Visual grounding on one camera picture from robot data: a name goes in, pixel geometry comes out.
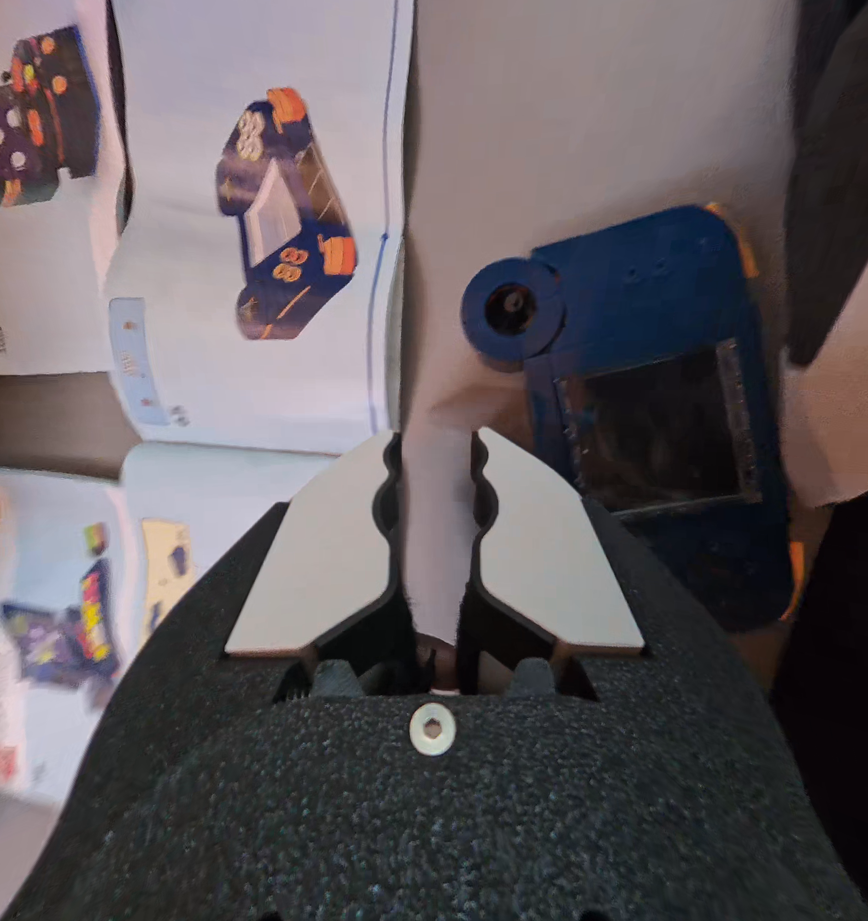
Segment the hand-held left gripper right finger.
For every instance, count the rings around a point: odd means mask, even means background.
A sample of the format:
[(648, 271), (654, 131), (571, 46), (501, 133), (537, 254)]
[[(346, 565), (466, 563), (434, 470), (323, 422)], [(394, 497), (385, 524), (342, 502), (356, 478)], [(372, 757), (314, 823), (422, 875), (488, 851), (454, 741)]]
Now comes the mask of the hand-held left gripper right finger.
[(579, 492), (490, 428), (474, 432), (470, 634), (496, 659), (637, 655), (645, 639)]

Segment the instruction booklet purple toy cover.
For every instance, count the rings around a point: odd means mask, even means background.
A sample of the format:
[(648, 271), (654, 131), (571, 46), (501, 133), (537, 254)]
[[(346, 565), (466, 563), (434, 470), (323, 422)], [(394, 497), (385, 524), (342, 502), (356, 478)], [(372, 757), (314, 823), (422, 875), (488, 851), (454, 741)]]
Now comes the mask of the instruction booklet purple toy cover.
[(120, 488), (0, 468), (0, 794), (60, 808), (137, 653)]

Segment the instruction booklet black board cover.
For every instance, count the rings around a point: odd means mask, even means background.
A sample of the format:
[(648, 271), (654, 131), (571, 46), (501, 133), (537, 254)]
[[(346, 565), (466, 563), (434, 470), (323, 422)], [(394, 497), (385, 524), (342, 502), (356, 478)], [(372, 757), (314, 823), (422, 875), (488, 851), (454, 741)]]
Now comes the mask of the instruction booklet black board cover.
[(0, 376), (110, 366), (122, 77), (112, 2), (0, 1)]

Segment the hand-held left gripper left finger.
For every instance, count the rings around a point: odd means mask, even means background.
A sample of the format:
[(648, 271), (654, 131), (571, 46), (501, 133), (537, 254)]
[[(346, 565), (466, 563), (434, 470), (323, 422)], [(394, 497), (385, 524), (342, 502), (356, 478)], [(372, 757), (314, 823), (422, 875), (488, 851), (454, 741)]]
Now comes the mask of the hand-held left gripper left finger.
[(324, 656), (400, 593), (401, 471), (401, 436), (381, 432), (302, 486), (229, 634), (227, 656)]

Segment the dark blue toy brick console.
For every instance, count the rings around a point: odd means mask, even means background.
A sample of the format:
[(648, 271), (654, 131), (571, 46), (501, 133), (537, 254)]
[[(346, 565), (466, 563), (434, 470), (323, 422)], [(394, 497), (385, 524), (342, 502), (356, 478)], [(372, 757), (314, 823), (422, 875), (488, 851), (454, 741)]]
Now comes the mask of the dark blue toy brick console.
[(686, 205), (494, 261), (464, 335), (525, 377), (536, 457), (620, 519), (732, 634), (797, 581), (747, 245)]

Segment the open instruction booklet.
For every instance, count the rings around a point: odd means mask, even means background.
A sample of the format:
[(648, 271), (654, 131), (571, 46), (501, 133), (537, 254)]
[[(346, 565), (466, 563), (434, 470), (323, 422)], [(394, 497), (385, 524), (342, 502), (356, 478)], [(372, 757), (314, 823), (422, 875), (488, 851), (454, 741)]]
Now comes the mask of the open instruction booklet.
[(413, 2), (113, 2), (106, 273), (136, 653), (265, 507), (398, 426)]

